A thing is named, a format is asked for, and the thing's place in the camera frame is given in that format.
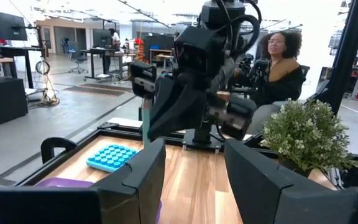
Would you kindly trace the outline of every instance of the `eyeglasses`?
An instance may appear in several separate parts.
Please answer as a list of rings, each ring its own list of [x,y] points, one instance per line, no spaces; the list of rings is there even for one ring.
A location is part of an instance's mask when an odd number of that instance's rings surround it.
[[[282,41],[282,40],[268,40],[268,42],[270,44],[274,44],[274,43],[276,43],[276,44],[284,44],[284,41]]]

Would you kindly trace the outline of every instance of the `blue silicone tray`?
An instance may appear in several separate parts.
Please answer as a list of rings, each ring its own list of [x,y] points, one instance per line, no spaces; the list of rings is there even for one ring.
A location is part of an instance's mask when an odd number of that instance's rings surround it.
[[[136,153],[136,150],[129,149],[128,147],[111,145],[100,149],[97,153],[90,156],[86,160],[86,165],[106,172],[114,172]]]

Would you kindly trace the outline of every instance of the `gray floor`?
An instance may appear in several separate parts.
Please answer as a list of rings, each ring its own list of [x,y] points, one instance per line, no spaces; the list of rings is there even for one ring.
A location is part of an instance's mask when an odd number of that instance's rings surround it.
[[[48,61],[52,66],[50,79],[59,91],[60,104],[53,108],[31,109],[27,116],[0,125],[0,185],[12,184],[41,166],[40,145],[46,138],[66,137],[77,141],[113,117],[138,118],[140,98],[132,93],[113,98],[63,91],[69,86],[84,84],[83,75],[87,74],[67,73],[76,65],[64,56],[51,55]],[[90,69],[90,60],[81,66]],[[95,68],[96,74],[101,73],[99,58],[95,59]],[[45,85],[36,74],[34,83],[40,88]],[[339,115],[349,127],[349,150],[358,154],[358,101],[344,100]]]

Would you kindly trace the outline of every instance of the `brown scarf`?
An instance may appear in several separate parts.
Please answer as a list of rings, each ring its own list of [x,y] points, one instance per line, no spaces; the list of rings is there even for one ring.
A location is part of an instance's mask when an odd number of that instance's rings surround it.
[[[298,62],[293,58],[283,59],[277,62],[273,67],[270,69],[270,73],[268,75],[269,82],[275,82],[283,78],[285,75],[289,74],[290,72],[294,71],[299,67]]]

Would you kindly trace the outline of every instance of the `person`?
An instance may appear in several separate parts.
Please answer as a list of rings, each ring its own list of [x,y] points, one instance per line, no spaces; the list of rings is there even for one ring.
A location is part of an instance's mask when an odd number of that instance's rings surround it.
[[[119,40],[119,35],[116,32],[116,30],[114,28],[110,28],[110,33],[111,33],[111,48],[114,51],[118,51],[119,50],[119,46],[121,44],[120,40]],[[110,56],[105,56],[105,66],[106,66],[106,71],[108,72],[110,69],[110,63],[111,63],[111,57]]]
[[[250,99],[257,109],[247,134],[261,132],[264,128],[263,123],[270,115],[280,111],[280,103],[288,99],[299,99],[302,84],[306,80],[296,61],[301,43],[300,33],[284,31],[268,34],[259,41],[262,57],[269,60],[270,69],[266,84],[250,94]],[[239,76],[238,70],[235,71],[234,76]]]

